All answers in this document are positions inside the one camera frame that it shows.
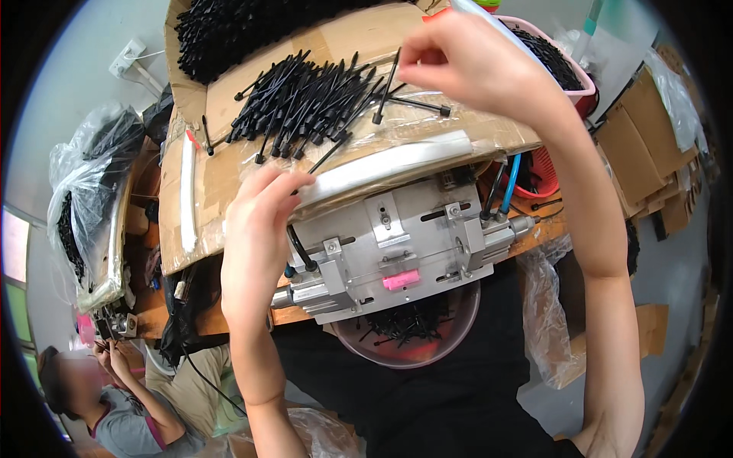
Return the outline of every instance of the black shirt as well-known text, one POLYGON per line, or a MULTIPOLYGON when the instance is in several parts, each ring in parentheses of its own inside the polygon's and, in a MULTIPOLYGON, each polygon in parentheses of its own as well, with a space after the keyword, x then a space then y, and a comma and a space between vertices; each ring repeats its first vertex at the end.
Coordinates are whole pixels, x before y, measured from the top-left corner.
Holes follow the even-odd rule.
POLYGON ((366 440, 368 457, 582 457, 517 402, 529 381, 516 263, 481 280, 479 312, 455 350, 397 370, 347 350, 313 320, 276 327, 285 374, 366 440))

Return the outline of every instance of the beige pants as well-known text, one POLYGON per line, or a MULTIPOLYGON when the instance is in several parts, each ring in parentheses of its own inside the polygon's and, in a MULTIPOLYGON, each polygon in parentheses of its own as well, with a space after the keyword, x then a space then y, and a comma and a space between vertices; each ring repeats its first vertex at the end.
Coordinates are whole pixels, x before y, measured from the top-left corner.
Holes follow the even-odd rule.
MULTIPOLYGON (((191 355, 191 360, 204 377, 221 389, 221 371, 232 365, 228 344, 196 352, 191 355)), ((207 440, 211 438, 216 427, 219 393, 194 371, 188 360, 179 366, 173 377, 163 374, 152 361, 148 361, 145 385, 165 396, 181 418, 207 440)))

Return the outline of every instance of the small machine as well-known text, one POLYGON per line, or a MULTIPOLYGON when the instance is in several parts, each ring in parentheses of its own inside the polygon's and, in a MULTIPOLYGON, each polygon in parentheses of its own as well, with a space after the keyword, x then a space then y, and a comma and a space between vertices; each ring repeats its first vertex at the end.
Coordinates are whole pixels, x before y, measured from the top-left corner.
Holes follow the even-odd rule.
POLYGON ((317 269, 292 246, 291 284, 272 307, 297 305, 324 324, 427 298, 493 273, 539 222, 479 217, 475 184, 428 179, 293 224, 317 269))

